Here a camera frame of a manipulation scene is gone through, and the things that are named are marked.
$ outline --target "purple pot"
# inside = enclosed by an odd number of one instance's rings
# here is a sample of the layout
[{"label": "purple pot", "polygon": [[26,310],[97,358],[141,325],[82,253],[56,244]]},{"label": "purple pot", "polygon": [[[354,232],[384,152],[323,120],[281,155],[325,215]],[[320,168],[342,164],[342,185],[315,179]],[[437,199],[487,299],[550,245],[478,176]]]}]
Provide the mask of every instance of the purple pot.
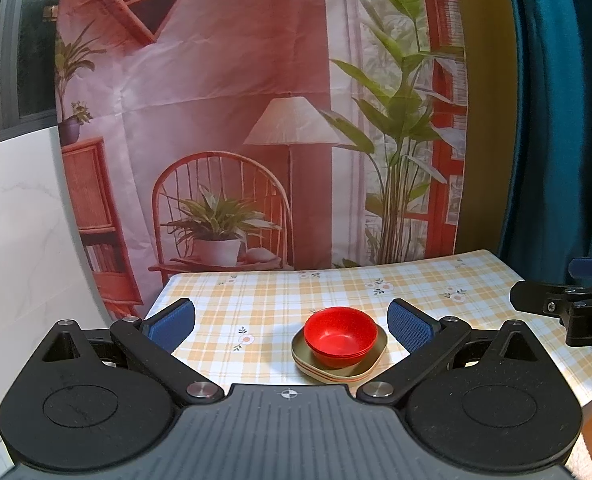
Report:
[{"label": "purple pot", "polygon": [[58,123],[58,139],[61,146],[74,144],[79,136],[80,124],[78,124],[78,118],[76,116],[72,115],[70,118]]}]

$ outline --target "chair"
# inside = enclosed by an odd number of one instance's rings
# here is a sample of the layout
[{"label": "chair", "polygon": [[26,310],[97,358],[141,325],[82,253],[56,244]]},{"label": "chair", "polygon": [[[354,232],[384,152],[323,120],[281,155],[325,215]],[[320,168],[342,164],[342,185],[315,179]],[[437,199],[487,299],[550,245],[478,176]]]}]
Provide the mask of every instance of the chair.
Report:
[{"label": "chair", "polygon": [[261,230],[260,237],[248,237],[247,248],[262,247],[278,256],[268,264],[247,264],[218,270],[272,270],[289,266],[291,257],[291,209],[282,184],[267,168],[248,158],[229,152],[195,153],[177,160],[158,177],[152,192],[154,237],[157,265],[149,270],[160,272],[163,285],[180,272],[215,270],[186,261],[191,257],[191,240],[180,241],[182,233],[172,233],[162,224],[179,220],[178,200],[202,200],[199,185],[223,198],[250,200],[265,219],[280,230]]}]

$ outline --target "white wall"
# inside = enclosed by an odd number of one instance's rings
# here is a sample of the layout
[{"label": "white wall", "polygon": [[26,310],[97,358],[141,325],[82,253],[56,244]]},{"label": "white wall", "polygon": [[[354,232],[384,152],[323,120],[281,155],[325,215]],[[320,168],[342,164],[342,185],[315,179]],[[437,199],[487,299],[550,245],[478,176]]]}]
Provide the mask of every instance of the white wall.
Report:
[{"label": "white wall", "polygon": [[73,229],[57,129],[1,142],[0,401],[57,320],[108,326]]}]

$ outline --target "plate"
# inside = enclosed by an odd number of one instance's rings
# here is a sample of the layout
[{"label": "plate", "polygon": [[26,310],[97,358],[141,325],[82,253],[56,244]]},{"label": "plate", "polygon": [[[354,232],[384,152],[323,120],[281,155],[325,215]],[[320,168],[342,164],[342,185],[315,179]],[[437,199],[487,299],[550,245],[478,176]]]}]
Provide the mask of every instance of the plate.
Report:
[{"label": "plate", "polygon": [[302,329],[291,340],[291,356],[298,369],[316,381],[325,384],[351,384],[363,381],[373,372],[387,348],[387,332],[380,325],[377,327],[378,337],[375,345],[358,364],[346,368],[326,367],[316,359],[305,342]]}]

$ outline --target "backdrop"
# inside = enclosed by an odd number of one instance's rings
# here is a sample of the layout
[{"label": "backdrop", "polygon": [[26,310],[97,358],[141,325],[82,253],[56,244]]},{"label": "backdrop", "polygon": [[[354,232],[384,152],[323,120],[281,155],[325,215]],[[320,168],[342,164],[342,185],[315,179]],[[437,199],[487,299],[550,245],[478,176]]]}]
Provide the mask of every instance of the backdrop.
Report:
[{"label": "backdrop", "polygon": [[105,306],[177,272],[451,254],[458,0],[60,0],[55,86]]}]

